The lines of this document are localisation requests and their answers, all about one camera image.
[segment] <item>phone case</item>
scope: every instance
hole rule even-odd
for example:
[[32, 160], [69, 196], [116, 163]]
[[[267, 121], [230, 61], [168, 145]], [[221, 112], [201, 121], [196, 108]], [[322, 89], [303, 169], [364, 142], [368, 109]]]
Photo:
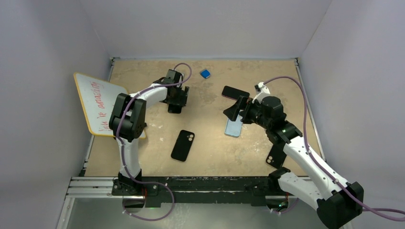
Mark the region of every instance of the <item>phone case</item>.
[[242, 117], [238, 115], [236, 120], [232, 122], [228, 119], [225, 126], [225, 134], [232, 137], [239, 137], [242, 130]]

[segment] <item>stained surface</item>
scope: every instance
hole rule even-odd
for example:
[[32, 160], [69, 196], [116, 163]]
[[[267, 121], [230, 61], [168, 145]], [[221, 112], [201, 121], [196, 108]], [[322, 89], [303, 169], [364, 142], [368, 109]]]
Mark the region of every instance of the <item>stained surface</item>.
[[[294, 62], [291, 61], [242, 61], [242, 60], [164, 60], [117, 61], [111, 82], [126, 87], [130, 93], [148, 87], [164, 77], [168, 69], [179, 62], [187, 62], [193, 74], [184, 86], [190, 87], [186, 107], [181, 114], [169, 114], [167, 105], [155, 104], [148, 108], [145, 129], [147, 139], [139, 141], [139, 160], [144, 176], [267, 176], [275, 169], [265, 163], [271, 148], [264, 129], [258, 125], [243, 125], [238, 138], [224, 134], [227, 117], [224, 109], [234, 100], [221, 96], [225, 85], [247, 91], [254, 96], [258, 82], [289, 75], [298, 79]], [[208, 69], [212, 76], [204, 79], [199, 75]], [[188, 68], [177, 69], [188, 74]], [[287, 120], [300, 130], [303, 127], [303, 98], [299, 88], [288, 79], [268, 84], [272, 95], [281, 99]], [[171, 151], [180, 130], [194, 132], [192, 148], [186, 162], [171, 158]], [[308, 120], [309, 143], [319, 153], [319, 146], [312, 124]], [[298, 176], [302, 169], [289, 157], [284, 166]], [[118, 146], [111, 137], [94, 139], [86, 176], [116, 176], [120, 167]]]

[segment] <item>blue block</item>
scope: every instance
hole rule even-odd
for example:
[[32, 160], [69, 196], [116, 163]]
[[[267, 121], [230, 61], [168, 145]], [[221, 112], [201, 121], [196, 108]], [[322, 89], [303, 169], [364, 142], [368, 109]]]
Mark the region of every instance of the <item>blue block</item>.
[[210, 73], [208, 70], [204, 69], [204, 70], [202, 70], [202, 71], [200, 72], [200, 75], [201, 75], [202, 77], [204, 77], [205, 79], [207, 79], [208, 77], [211, 76], [211, 73]]

